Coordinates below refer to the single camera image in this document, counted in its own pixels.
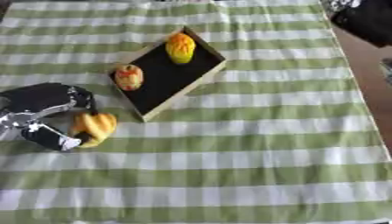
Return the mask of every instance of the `muffin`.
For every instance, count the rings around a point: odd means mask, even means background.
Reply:
[[[143,84],[143,70],[135,65],[120,65],[115,70],[115,83],[124,91],[133,91]]]
[[[176,64],[186,64],[191,61],[196,44],[184,33],[171,36],[166,42],[166,51]]]

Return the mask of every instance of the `wooden floor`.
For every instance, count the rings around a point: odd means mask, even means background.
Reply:
[[[382,138],[392,152],[392,86],[385,82],[380,61],[392,58],[392,47],[376,48],[334,28]]]

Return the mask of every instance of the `tablecloth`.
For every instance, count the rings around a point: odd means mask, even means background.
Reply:
[[[227,68],[141,123],[106,71],[183,25]],[[78,85],[119,121],[67,154],[2,135],[2,223],[392,218],[387,150],[317,0],[14,3],[0,53],[1,89]]]

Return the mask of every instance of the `croissant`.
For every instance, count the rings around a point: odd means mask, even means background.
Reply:
[[[108,138],[116,129],[117,120],[111,114],[90,115],[81,113],[74,118],[74,124],[71,128],[72,135],[77,135],[86,131],[92,137],[89,141],[80,145],[81,148],[95,147]]]
[[[167,54],[177,64],[186,64],[191,61],[195,47],[194,40],[184,33],[177,33],[166,42]]]

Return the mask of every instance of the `pastry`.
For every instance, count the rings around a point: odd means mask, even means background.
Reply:
[[[79,147],[89,148],[102,143],[115,131],[116,126],[117,120],[114,115],[81,113],[74,118],[71,133],[75,136],[82,131],[86,131],[91,136],[91,139]]]
[[[137,90],[143,84],[143,70],[135,65],[120,65],[115,70],[115,83],[124,91]]]
[[[166,51],[176,64],[186,64],[191,61],[196,44],[184,33],[171,36],[166,42]]]

